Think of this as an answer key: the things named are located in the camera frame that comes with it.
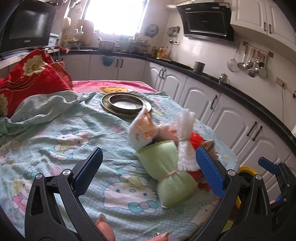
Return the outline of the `left hand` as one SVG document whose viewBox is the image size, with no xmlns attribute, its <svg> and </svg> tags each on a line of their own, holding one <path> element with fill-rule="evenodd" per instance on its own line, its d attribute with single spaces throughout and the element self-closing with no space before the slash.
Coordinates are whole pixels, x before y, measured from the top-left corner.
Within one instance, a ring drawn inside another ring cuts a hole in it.
<svg viewBox="0 0 296 241">
<path fill-rule="evenodd" d="M 107 238 L 108 241 L 116 241 L 113 229 L 107 223 L 107 219 L 104 214 L 99 215 L 95 225 L 100 230 L 100 232 Z M 170 232 L 161 233 L 147 241 L 168 241 L 168 236 L 170 234 Z"/>
</svg>

